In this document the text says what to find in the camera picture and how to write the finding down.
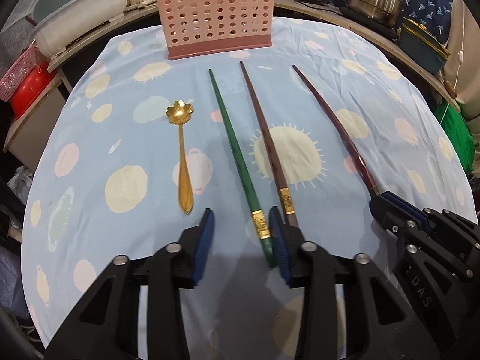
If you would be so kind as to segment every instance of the basket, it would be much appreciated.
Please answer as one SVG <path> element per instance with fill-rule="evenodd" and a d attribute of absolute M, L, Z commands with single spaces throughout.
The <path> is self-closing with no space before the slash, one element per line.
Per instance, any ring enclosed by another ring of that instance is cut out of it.
<path fill-rule="evenodd" d="M 157 0 L 169 59 L 272 45 L 274 0 Z"/>
<path fill-rule="evenodd" d="M 31 44 L 0 80 L 0 99 L 8 101 L 33 68 L 44 60 L 37 47 Z"/>

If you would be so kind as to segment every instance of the plastic bag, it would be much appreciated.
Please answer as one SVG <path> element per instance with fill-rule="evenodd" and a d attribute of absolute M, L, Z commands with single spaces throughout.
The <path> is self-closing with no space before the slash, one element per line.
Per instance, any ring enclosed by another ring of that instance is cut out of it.
<path fill-rule="evenodd" d="M 14 176 L 7 183 L 9 188 L 20 201 L 26 205 L 30 188 L 32 187 L 33 173 L 28 170 L 26 166 L 19 167 Z"/>
<path fill-rule="evenodd" d="M 0 306 L 10 314 L 28 319 L 29 312 L 23 294 L 20 257 L 0 247 Z"/>

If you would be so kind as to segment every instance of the spoon handle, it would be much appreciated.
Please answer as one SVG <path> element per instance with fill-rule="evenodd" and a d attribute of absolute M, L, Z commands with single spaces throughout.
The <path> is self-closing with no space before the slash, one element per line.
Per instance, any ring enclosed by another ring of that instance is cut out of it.
<path fill-rule="evenodd" d="M 183 142 L 183 125 L 178 126 L 180 142 L 180 172 L 178 174 L 178 204 L 185 214 L 190 214 L 194 206 L 194 193 L 191 190 L 187 159 L 185 158 L 185 143 Z"/>

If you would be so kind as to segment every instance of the gold spoon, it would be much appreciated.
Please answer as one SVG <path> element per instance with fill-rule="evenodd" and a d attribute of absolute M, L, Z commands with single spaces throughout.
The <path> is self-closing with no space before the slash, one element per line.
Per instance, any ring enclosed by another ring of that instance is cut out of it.
<path fill-rule="evenodd" d="M 180 142 L 180 172 L 178 174 L 178 204 L 185 214 L 190 214 L 194 206 L 194 193 L 191 189 L 190 176 L 188 174 L 187 160 L 185 158 L 185 144 L 183 142 L 183 125 L 187 123 L 194 111 L 190 103 L 182 100 L 174 102 L 173 107 L 166 109 L 166 116 L 171 124 L 178 126 L 178 140 Z"/>

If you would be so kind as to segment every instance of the brown chopstick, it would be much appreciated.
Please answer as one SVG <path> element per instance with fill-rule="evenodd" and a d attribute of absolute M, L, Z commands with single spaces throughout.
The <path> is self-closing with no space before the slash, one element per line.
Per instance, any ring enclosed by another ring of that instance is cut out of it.
<path fill-rule="evenodd" d="M 297 72 L 297 74 L 300 76 L 301 80 L 308 87 L 308 89 L 310 89 L 311 93 L 317 99 L 318 104 L 320 104 L 320 107 L 322 107 L 322 109 L 327 114 L 328 118 L 332 121 L 333 125 L 337 129 L 338 133 L 340 134 L 340 137 L 342 138 L 343 143 L 345 144 L 346 149 L 348 150 L 348 152 L 352 157 L 353 163 L 355 164 L 357 171 L 360 173 L 363 182 L 367 186 L 370 196 L 374 197 L 374 196 L 380 195 L 380 191 L 378 190 L 374 177 L 369 172 L 365 164 L 365 161 L 363 161 L 363 158 L 360 155 L 357 147 L 353 143 L 352 139 L 349 137 L 349 134 L 347 133 L 345 128 L 340 123 L 340 120 L 338 120 L 337 115 L 335 115 L 332 109 L 328 106 L 327 102 L 323 99 L 320 93 L 318 93 L 318 91 L 311 84 L 311 82 L 308 81 L 308 78 L 306 78 L 303 75 L 303 73 L 298 69 L 298 67 L 296 67 L 295 65 L 292 65 L 292 68 Z"/>
<path fill-rule="evenodd" d="M 267 149 L 268 161 L 273 172 L 273 179 L 275 180 L 275 185 L 277 186 L 278 197 L 282 203 L 283 214 L 285 220 L 290 226 L 298 227 L 297 215 L 295 214 L 295 208 L 293 207 L 292 196 L 290 194 L 289 185 L 287 184 L 287 179 L 283 173 L 282 164 L 280 163 L 280 158 L 278 157 L 277 150 L 275 149 L 275 144 L 268 129 L 268 124 L 263 114 L 262 108 L 260 107 L 260 102 L 255 93 L 254 86 L 250 81 L 248 76 L 247 69 L 243 64 L 243 61 L 240 61 L 240 66 L 247 83 L 248 92 L 250 92 L 251 102 L 257 115 L 258 124 L 260 125 L 260 130 L 262 131 L 263 141 L 265 142 L 265 147 Z"/>

